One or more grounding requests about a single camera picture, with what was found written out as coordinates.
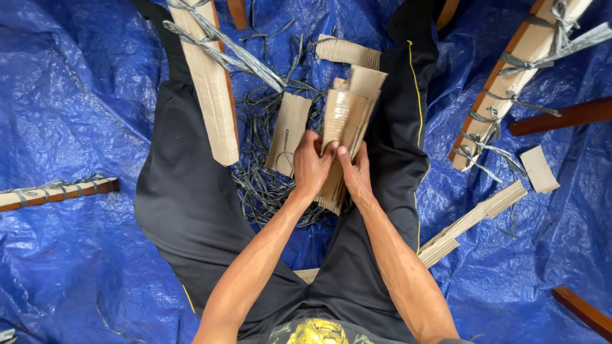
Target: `leg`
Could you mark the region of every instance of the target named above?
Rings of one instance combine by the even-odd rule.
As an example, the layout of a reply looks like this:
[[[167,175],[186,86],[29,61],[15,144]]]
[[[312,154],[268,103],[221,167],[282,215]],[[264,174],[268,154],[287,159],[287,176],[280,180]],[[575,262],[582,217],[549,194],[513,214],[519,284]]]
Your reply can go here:
[[[242,216],[228,169],[212,158],[193,86],[182,80],[169,80],[160,87],[134,210],[136,221],[201,316],[217,281],[255,232]],[[305,285],[279,262],[247,315],[240,337],[284,323],[281,308],[295,300]]]
[[[409,2],[398,9],[388,25],[398,45],[381,56],[381,70],[389,76],[366,142],[375,197],[404,241],[417,251],[419,218],[414,193],[428,170],[427,155],[421,148],[427,84],[438,51],[431,40],[431,6]],[[384,338],[412,340],[380,276],[357,208],[340,217],[310,289],[317,298],[326,300],[338,319]]]

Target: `blue plastic sheet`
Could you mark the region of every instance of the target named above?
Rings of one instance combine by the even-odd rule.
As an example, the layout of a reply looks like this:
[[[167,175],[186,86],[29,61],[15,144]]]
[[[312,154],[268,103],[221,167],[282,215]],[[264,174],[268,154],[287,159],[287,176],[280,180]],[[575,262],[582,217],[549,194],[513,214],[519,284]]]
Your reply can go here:
[[[400,0],[258,0],[256,25],[274,32],[271,61],[293,60],[290,34],[330,34],[385,50],[384,23]],[[422,243],[497,192],[486,174],[461,173],[447,158],[477,93],[534,1],[463,0],[441,32],[431,82],[425,150],[431,170],[417,193]],[[225,2],[219,21],[234,40]],[[575,34],[612,20],[610,1],[594,0]],[[261,56],[263,42],[244,43]],[[313,58],[294,77],[323,88],[348,68]],[[18,343],[189,342],[198,320],[181,284],[133,218],[135,183],[151,139],[155,98],[167,79],[157,34],[127,1],[7,0],[0,11],[0,189],[116,176],[121,192],[0,214],[0,330]],[[260,84],[233,80],[234,95]],[[612,42],[541,70],[521,100],[560,108],[612,94]],[[612,127],[609,122],[513,138],[513,107],[496,146],[519,154],[541,144],[561,188],[529,195],[494,220],[460,236],[461,246],[431,269],[460,335],[474,343],[604,343],[555,303],[550,290],[571,287],[612,315]],[[482,161],[506,182],[506,163]],[[515,237],[504,234],[513,233]],[[317,267],[332,228],[291,237],[282,259]]]

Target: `person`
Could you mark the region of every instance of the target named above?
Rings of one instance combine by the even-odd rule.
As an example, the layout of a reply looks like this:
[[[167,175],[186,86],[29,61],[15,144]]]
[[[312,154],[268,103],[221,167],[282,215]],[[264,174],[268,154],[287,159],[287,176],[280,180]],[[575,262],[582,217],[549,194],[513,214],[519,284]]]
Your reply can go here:
[[[170,64],[135,217],[201,317],[193,342],[466,343],[416,254],[427,84],[438,58],[429,1],[406,1],[387,25],[398,44],[381,56],[389,76],[355,165],[345,147],[322,148],[321,136],[307,130],[294,155],[296,187],[257,235],[228,169],[212,158],[181,43],[162,26],[171,15],[148,0],[130,1],[153,21]],[[279,257],[335,153],[354,206],[340,216],[308,285]]]

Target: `stack of cardboard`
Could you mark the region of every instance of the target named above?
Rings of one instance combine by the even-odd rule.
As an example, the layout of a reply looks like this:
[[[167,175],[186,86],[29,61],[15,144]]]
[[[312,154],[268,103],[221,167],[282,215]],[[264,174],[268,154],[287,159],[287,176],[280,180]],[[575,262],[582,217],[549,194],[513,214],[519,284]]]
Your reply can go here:
[[[340,140],[355,159],[386,77],[387,73],[352,65],[349,80],[334,80],[327,94],[321,152],[331,141]],[[315,201],[339,215],[345,195],[342,165],[335,156]]]

